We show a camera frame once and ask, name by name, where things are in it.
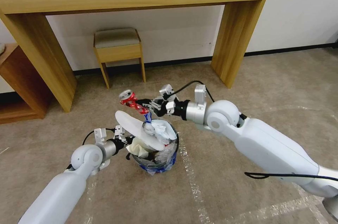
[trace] stool cushion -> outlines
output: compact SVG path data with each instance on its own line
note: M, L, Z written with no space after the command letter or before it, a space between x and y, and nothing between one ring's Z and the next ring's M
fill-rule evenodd
M95 33L95 48L97 49L138 43L140 41L136 30L133 28L105 30Z

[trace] crumpled paper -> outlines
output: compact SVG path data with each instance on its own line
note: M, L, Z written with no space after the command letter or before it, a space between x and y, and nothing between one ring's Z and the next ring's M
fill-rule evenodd
M126 149L129 153L137 155L140 158L147 158L149 152L155 151L155 149L145 144L143 140L138 137L134 138L133 143L128 145Z
M151 125L155 129L154 136L160 141L161 143L168 145L169 140L175 140L176 133L171 127L170 123L165 120L161 119L154 119L151 121Z

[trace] tissue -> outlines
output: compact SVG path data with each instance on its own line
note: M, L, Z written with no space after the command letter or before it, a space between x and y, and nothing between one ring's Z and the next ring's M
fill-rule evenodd
M147 158L149 152L153 152L154 149L149 147L143 142L142 139L136 137L133 139L133 143L126 147L129 153L136 155L140 158Z

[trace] item on table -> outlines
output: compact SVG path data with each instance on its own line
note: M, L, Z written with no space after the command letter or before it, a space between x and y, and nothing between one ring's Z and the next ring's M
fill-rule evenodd
M131 107L135 110L137 110L140 114L144 115L149 112L149 110L139 104L136 103L137 98L135 96L135 93L131 91L130 89L124 90L119 95L120 103L122 105L126 105L128 107Z

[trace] plastic bag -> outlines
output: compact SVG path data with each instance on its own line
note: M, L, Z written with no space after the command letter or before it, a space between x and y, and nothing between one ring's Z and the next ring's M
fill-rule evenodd
M167 145L164 150L155 154L155 163L166 163L169 164L171 157L173 156L175 150L177 148L177 144L170 144Z

